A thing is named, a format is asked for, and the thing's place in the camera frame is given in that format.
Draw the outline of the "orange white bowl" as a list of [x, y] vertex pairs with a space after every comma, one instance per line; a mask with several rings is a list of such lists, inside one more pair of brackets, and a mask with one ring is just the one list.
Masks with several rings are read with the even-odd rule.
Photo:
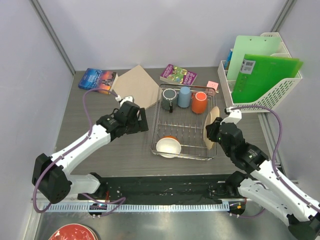
[[164, 136], [156, 144], [156, 150], [165, 158], [174, 158], [181, 153], [182, 147], [174, 136]]

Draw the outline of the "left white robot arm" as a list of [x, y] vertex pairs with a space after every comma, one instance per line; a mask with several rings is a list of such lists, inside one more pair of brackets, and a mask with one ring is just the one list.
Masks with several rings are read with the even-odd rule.
[[100, 200], [107, 192], [102, 178], [96, 173], [73, 175], [73, 170], [114, 139], [148, 129], [146, 110], [125, 101], [112, 114], [100, 117], [88, 132], [69, 146], [51, 156], [40, 154], [35, 160], [32, 184], [51, 204], [74, 194], [89, 194]]

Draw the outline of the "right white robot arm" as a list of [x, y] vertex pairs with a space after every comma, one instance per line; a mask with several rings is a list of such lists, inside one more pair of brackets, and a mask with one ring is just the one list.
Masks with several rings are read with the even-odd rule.
[[230, 197], [255, 201], [278, 217], [298, 240], [314, 240], [320, 235], [320, 203], [273, 169], [268, 156], [246, 142], [234, 123], [217, 117], [205, 130], [206, 137], [218, 143], [239, 169], [225, 181]]

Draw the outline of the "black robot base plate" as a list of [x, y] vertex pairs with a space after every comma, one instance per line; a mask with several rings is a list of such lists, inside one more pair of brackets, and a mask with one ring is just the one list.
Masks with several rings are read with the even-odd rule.
[[102, 189], [90, 196], [127, 205], [207, 205], [242, 199], [237, 187], [246, 177], [241, 172], [210, 175], [103, 177]]

